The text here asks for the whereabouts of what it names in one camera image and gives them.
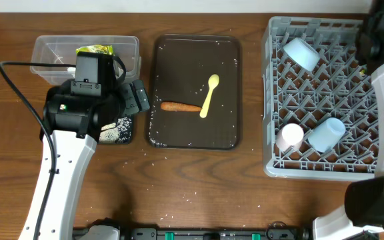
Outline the white rice grains pile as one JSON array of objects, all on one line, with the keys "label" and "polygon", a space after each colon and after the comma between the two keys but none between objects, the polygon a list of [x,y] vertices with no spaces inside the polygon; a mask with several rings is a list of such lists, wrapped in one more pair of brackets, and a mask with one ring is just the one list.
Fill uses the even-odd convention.
[{"label": "white rice grains pile", "polygon": [[133,138],[134,117],[124,117],[101,128],[99,144],[129,144]]}]

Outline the yellow green snack wrapper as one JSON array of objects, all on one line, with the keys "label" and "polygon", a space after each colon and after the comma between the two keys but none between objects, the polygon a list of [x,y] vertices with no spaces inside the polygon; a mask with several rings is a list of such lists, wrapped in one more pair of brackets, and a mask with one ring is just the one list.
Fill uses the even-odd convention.
[{"label": "yellow green snack wrapper", "polygon": [[76,54],[79,52],[88,52],[88,53],[102,53],[106,55],[114,55],[114,50],[112,45],[89,45],[83,46],[75,50]]}]

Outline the pink plastic cup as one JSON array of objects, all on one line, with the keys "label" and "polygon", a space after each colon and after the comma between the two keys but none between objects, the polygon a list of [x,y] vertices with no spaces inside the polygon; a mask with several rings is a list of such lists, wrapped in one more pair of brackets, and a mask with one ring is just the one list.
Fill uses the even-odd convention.
[{"label": "pink plastic cup", "polygon": [[302,127],[295,123],[289,123],[279,130],[275,143],[281,151],[286,151],[290,148],[298,151],[303,138],[304,131]]}]

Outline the light blue bowl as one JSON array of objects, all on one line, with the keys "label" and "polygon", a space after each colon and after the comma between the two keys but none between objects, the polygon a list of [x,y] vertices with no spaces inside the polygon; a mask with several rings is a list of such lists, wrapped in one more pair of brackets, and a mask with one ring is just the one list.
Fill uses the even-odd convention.
[{"label": "light blue bowl", "polygon": [[284,52],[298,65],[307,71],[312,71],[318,64],[318,52],[301,38],[295,38],[283,47]]}]

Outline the light blue plastic cup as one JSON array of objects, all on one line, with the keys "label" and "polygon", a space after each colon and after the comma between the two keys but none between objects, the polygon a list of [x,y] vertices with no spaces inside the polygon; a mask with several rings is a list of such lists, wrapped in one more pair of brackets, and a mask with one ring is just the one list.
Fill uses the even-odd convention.
[{"label": "light blue plastic cup", "polygon": [[345,134],[344,123],[334,117],[326,119],[318,125],[308,137],[308,142],[318,152],[326,152],[340,141]]}]

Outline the white tissue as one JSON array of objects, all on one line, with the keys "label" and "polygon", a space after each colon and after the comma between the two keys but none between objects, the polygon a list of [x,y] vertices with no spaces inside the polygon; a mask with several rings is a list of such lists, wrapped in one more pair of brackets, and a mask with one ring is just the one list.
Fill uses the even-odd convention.
[{"label": "white tissue", "polygon": [[67,71],[68,71],[68,72],[72,72],[72,73],[74,73],[75,70],[76,70],[75,67],[68,67],[68,68],[67,68]]}]

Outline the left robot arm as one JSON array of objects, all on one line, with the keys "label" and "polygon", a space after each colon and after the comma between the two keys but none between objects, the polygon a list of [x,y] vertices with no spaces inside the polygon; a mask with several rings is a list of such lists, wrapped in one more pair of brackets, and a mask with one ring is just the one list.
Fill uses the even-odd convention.
[{"label": "left robot arm", "polygon": [[[56,130],[43,139],[43,158],[32,204],[19,239],[71,239],[83,178],[97,142],[87,135]],[[39,214],[51,174],[51,147],[56,170],[42,215]]]}]

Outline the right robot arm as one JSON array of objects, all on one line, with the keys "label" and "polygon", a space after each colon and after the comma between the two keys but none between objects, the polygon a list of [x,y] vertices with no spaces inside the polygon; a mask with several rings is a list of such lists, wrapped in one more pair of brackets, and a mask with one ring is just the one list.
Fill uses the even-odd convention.
[{"label": "right robot arm", "polygon": [[375,90],[379,152],[372,179],[351,183],[342,206],[313,221],[312,239],[378,239],[384,232],[384,1],[374,2],[355,42]]}]

